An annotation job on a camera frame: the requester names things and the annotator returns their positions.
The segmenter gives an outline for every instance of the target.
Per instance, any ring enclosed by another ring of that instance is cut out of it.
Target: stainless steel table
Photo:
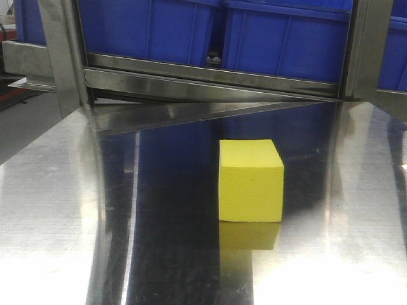
[[[0,167],[0,304],[405,304],[405,125],[283,106],[68,116]],[[280,147],[281,224],[217,219],[217,142],[248,132]]]

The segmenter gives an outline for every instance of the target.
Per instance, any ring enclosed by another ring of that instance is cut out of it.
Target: metal shelf
[[[47,47],[6,41],[4,59],[29,76],[26,88],[55,86],[63,116],[92,103],[94,89],[169,102],[369,101],[398,116],[407,94],[377,88],[392,2],[354,0],[340,84],[87,53],[76,0],[39,0]]]

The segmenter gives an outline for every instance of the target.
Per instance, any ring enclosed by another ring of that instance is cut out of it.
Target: blue plastic crate
[[[88,51],[205,65],[221,0],[80,0]]]
[[[351,0],[245,0],[226,5],[223,68],[339,82]],[[378,86],[406,91],[407,0],[395,0],[392,15]]]
[[[14,0],[17,40],[46,44],[37,0]]]
[[[349,12],[276,4],[226,2],[223,68],[339,82]]]
[[[392,17],[390,21],[378,86],[407,91],[407,18]]]

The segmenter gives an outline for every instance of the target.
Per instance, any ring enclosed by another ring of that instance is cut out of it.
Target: floor
[[[30,97],[0,111],[0,165],[60,120],[56,93]]]

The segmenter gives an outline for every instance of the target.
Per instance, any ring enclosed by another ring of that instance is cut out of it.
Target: yellow block
[[[284,165],[271,140],[221,140],[219,219],[278,222]]]

